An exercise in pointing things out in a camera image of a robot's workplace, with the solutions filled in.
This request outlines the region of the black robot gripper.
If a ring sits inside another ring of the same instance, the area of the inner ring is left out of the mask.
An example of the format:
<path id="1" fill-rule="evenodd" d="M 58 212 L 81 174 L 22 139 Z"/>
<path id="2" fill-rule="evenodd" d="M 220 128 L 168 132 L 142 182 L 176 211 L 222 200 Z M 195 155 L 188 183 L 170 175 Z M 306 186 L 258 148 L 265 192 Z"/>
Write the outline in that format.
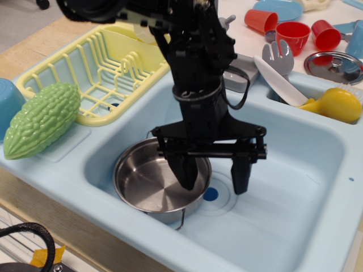
<path id="1" fill-rule="evenodd" d="M 251 165 L 266 159 L 266 128 L 234 118 L 228 110 L 225 90 L 183 99 L 183 119 L 152 130 L 179 184 L 194 188 L 198 168 L 195 158 L 232 158 L 231 176 L 236 195 L 245 193 Z"/>

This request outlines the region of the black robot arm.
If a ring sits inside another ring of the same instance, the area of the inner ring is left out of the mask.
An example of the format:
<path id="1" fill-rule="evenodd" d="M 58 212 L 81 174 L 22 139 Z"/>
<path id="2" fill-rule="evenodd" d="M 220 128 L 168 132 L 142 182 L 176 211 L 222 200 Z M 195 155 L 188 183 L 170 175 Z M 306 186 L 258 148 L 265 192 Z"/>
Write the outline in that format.
<path id="1" fill-rule="evenodd" d="M 183 119 L 153 129 L 181 186 L 194 187 L 197 158 L 230 158 L 236 194 L 247 191 L 251 167 L 267 155 L 266 129 L 232 117 L 223 73 L 237 58 L 213 1 L 58 1 L 76 22 L 126 22 L 147 27 L 174 80 Z"/>

